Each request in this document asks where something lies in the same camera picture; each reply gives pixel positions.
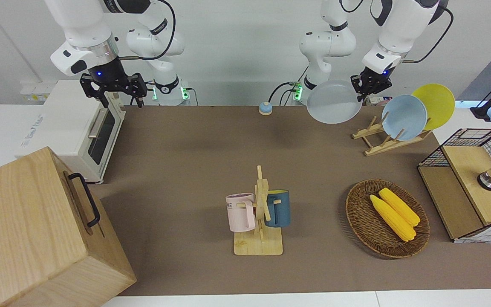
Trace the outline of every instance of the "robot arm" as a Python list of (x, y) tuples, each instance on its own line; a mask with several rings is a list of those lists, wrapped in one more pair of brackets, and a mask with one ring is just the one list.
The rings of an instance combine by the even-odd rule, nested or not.
[[(103, 12), (142, 14), (152, 5), (150, 0), (45, 0), (49, 11), (56, 22), (64, 30), (66, 42), (51, 55), (55, 66), (66, 75), (76, 75), (83, 70), (81, 85), (88, 97), (95, 97), (104, 102), (104, 92), (119, 91), (131, 95), (143, 105), (143, 97), (147, 95), (147, 86), (138, 73), (127, 76), (118, 57), (115, 37), (111, 29), (103, 21)], [(150, 16), (139, 18), (140, 23), (149, 30), (156, 27), (163, 32), (164, 23), (156, 22)]]
[(188, 99), (188, 95), (169, 57), (183, 53), (185, 40), (175, 31), (172, 35), (159, 6), (158, 0), (151, 0), (149, 8), (138, 16), (142, 27), (130, 30), (126, 41), (130, 50), (147, 60), (152, 69), (153, 99), (160, 105), (179, 105)]
[(381, 15), (375, 17), (382, 26), (378, 42), (364, 56), (363, 72), (351, 76), (358, 101), (392, 86), (391, 73), (430, 24), (439, 0), (381, 0), (381, 3)]
[[(382, 31), (378, 41), (364, 56), (365, 69), (360, 75), (351, 76), (358, 93), (357, 100), (379, 93), (390, 86), (390, 75), (400, 64), (414, 41), (439, 15), (435, 15), (439, 0), (378, 0), (381, 10), (374, 17)], [(308, 90), (329, 79), (331, 65), (323, 59), (347, 56), (353, 52), (356, 40), (347, 27), (349, 0), (323, 0), (321, 17), (331, 31), (308, 32), (300, 41), (300, 51), (308, 58), (309, 66), (301, 83), (307, 96)]]
[[(342, 0), (348, 5), (349, 0)], [(342, 10), (338, 0), (323, 0), (321, 18), (331, 31), (306, 33), (300, 41), (300, 52), (308, 58), (309, 66), (300, 82), (304, 84), (303, 97), (318, 84), (329, 80), (331, 65), (323, 59), (350, 55), (356, 46), (356, 39), (347, 26), (347, 13)]]

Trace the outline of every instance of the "oven door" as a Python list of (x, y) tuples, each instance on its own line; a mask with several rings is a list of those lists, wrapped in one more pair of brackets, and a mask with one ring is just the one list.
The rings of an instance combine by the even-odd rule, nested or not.
[(109, 103), (107, 109), (98, 110), (94, 124), (88, 132), (90, 142), (84, 153), (85, 162), (96, 172), (97, 177), (88, 178), (88, 181), (102, 181), (121, 123), (121, 117), (112, 103)]

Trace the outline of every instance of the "yellow corn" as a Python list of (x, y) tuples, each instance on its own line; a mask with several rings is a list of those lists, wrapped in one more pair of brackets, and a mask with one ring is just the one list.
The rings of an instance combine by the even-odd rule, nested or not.
[(419, 216), (405, 203), (399, 196), (395, 195), (387, 187), (378, 192), (380, 198), (382, 198), (388, 205), (390, 205), (405, 221), (411, 226), (417, 226), (419, 223)]
[(388, 226), (405, 242), (411, 241), (416, 236), (413, 227), (409, 225), (393, 208), (380, 198), (371, 195), (370, 201), (374, 209), (386, 221)]

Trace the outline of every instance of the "oven window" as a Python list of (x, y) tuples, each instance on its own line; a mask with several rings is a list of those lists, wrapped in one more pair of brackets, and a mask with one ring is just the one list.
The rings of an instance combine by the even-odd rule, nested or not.
[(88, 155), (92, 157), (97, 165), (100, 165), (101, 158), (104, 155), (107, 142), (109, 142), (114, 126), (115, 117), (113, 117), (113, 114), (111, 114), (111, 111), (109, 111), (107, 112), (107, 117), (105, 117), (105, 121), (101, 127), (99, 136), (90, 142), (90, 148), (88, 148)]

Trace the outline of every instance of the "woven tray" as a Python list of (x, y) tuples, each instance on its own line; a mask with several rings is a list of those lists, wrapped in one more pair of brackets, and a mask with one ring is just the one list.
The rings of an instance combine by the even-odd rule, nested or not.
[[(374, 210), (369, 195), (383, 188), (389, 188), (419, 216), (420, 222), (414, 227), (416, 237), (402, 241)], [(406, 190), (395, 183), (369, 179), (357, 183), (346, 198), (346, 215), (353, 232), (370, 249), (390, 258), (406, 258), (419, 253), (429, 240), (429, 221), (422, 206)]]

